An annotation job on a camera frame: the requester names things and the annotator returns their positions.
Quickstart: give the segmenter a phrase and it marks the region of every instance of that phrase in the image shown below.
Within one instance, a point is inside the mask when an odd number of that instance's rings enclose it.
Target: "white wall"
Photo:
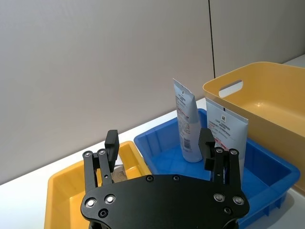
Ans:
[[[216,76],[305,53],[304,0],[211,0]]]
[[[0,183],[173,110],[213,77],[207,0],[0,1]]]

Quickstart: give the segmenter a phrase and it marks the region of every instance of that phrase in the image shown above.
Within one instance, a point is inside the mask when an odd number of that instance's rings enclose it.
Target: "blue plastic bin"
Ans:
[[[199,109],[202,127],[207,127],[206,111]],[[203,161],[189,163],[180,149],[177,118],[135,137],[139,151],[153,174],[180,174],[209,180]],[[241,229],[275,207],[280,208],[287,190],[299,179],[300,171],[251,139],[247,140],[242,189],[250,203],[249,213],[240,219]]]

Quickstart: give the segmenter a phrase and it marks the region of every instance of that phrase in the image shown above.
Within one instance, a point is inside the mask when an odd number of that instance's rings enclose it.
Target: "yellow plastic bin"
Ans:
[[[242,81],[221,98],[219,91]],[[305,68],[256,62],[203,86],[204,95],[249,119],[248,137],[297,166],[305,192]]]
[[[120,144],[120,158],[128,179],[151,174],[133,142]],[[50,177],[44,228],[82,229],[89,222],[81,215],[85,194],[84,164],[80,161]]]

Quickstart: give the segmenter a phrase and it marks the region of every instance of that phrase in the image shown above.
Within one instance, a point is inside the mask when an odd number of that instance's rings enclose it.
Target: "table surface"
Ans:
[[[305,55],[289,61],[286,64],[305,67]],[[206,109],[205,99],[197,101],[198,108]],[[172,111],[143,125],[119,134],[120,142],[133,139],[170,119],[177,116]],[[96,152],[104,148],[104,142],[83,149],[45,167],[25,174],[15,180],[0,186],[0,227],[4,229],[41,229],[44,227],[45,206],[48,180],[54,173],[82,160],[82,153],[86,150]],[[248,229],[287,229],[293,225],[294,229],[304,228],[305,197],[288,190],[287,198],[280,209],[275,209],[270,216],[262,217]]]

